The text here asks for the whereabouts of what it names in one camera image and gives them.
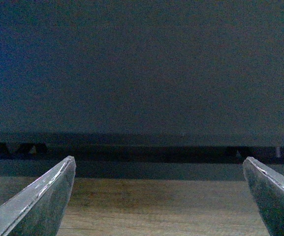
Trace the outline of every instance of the wood grain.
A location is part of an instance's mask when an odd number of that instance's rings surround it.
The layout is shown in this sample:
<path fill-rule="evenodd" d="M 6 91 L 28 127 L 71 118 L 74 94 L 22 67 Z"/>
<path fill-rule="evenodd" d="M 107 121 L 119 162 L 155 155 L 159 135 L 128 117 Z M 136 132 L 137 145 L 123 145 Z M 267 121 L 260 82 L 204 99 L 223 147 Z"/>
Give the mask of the wood grain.
<path fill-rule="evenodd" d="M 34 181 L 0 177 L 0 205 Z M 244 181 L 76 178 L 58 236 L 268 236 Z"/>

